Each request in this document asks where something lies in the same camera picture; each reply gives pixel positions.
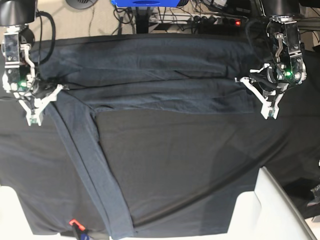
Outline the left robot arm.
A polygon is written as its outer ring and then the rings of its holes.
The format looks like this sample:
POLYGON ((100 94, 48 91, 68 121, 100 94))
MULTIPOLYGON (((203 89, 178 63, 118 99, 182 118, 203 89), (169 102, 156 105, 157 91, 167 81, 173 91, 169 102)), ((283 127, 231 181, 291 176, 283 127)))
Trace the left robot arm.
POLYGON ((297 0, 257 0, 255 4, 264 24, 263 36, 270 59, 238 81, 261 102, 261 115, 276 119, 285 92, 307 78, 297 21, 300 4, 297 0))

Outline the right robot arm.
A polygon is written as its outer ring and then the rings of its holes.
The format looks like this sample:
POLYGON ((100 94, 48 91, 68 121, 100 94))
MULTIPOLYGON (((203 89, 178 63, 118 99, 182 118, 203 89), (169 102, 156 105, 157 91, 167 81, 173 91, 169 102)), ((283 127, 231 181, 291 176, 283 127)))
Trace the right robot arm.
POLYGON ((0 2, 0 25, 5 28, 0 52, 4 57, 2 87, 10 94, 2 101, 16 100, 25 111, 29 126, 42 125, 43 112, 55 102, 65 88, 54 80, 44 80, 40 66, 47 63, 56 43, 56 24, 52 15, 39 11, 36 0, 2 0, 0 2), (51 44, 45 58, 31 58, 35 35, 29 24, 36 19, 47 18, 51 25, 51 44))

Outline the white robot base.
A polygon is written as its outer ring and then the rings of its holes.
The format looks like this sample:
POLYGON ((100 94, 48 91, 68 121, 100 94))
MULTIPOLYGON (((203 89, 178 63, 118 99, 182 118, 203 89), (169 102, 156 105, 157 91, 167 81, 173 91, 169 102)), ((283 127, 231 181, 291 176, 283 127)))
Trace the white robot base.
POLYGON ((28 224, 17 193, 8 186, 0 186, 1 240, 61 240, 56 235, 35 235, 28 224))
POLYGON ((266 167, 259 169, 253 191, 235 202, 228 240, 315 240, 317 237, 266 167))

